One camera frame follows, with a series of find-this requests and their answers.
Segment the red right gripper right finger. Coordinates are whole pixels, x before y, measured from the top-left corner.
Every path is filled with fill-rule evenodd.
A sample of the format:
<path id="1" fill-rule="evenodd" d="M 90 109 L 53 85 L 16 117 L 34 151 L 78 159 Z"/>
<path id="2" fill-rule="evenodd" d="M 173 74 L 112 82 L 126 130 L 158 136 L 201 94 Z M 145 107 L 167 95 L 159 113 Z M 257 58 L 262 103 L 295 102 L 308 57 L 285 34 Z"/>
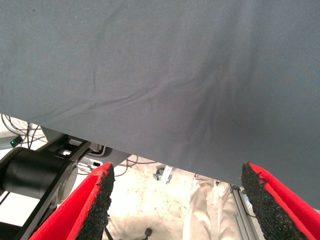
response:
<path id="1" fill-rule="evenodd" d="M 245 162 L 241 182 L 266 240 L 320 238 L 320 213 L 266 169 Z"/>

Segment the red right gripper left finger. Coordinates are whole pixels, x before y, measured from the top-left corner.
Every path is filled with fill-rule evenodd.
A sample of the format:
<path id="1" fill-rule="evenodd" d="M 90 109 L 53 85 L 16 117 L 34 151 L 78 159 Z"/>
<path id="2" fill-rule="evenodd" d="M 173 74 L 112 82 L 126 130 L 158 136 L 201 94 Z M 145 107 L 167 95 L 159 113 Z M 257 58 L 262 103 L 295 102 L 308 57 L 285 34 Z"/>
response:
<path id="1" fill-rule="evenodd" d="M 114 181 L 114 166 L 110 162 L 94 169 L 30 239 L 101 240 Z"/>

